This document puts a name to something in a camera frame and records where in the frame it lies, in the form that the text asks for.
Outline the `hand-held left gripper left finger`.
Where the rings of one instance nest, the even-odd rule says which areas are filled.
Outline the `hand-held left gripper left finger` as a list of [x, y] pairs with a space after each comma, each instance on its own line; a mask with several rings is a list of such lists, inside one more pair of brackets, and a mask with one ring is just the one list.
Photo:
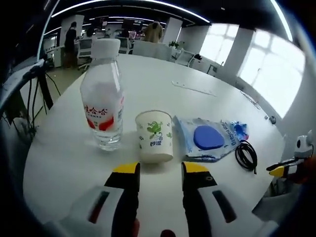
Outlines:
[[133, 237], [139, 190], [140, 163], [122, 164], [103, 186], [80, 196], [66, 217], [46, 226], [54, 237]]

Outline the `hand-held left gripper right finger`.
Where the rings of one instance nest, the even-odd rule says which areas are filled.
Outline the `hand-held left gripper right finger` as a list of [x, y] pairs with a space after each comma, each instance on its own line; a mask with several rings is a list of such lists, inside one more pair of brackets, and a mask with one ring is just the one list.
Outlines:
[[233, 190], [216, 183], [209, 170], [182, 162], [183, 207], [191, 237], [268, 237], [277, 227], [262, 221]]

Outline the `person's right hand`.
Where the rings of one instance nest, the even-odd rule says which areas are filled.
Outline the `person's right hand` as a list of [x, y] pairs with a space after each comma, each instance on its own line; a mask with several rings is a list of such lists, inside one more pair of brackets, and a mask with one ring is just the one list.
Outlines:
[[296, 184], [316, 183], [316, 156], [307, 158], [297, 166], [297, 171], [289, 174], [287, 179]]

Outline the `person's left hand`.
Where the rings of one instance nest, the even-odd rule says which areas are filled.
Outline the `person's left hand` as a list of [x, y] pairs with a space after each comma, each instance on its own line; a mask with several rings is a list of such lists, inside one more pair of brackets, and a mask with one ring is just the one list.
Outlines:
[[[139, 229], [140, 229], [140, 222], [138, 219], [135, 219], [133, 223], [133, 228], [132, 228], [133, 237], [138, 237]], [[163, 230], [160, 233], [160, 237], [176, 237], [176, 235], [172, 230]]]

